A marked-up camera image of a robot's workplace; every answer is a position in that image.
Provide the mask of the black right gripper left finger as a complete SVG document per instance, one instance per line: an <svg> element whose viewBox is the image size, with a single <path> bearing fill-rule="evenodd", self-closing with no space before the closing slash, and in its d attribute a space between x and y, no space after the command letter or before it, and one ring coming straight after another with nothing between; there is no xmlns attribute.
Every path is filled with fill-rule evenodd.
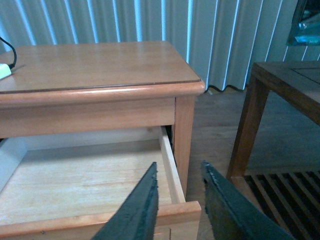
<svg viewBox="0 0 320 240"><path fill-rule="evenodd" d="M159 209L157 163L153 162L93 240L152 240Z"/></svg>

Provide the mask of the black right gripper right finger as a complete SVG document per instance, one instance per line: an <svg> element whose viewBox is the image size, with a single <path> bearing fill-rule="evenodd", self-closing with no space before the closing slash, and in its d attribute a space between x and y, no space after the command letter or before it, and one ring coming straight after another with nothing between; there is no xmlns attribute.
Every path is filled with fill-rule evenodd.
<svg viewBox="0 0 320 240"><path fill-rule="evenodd" d="M205 212L216 240L293 240L208 161L201 163Z"/></svg>

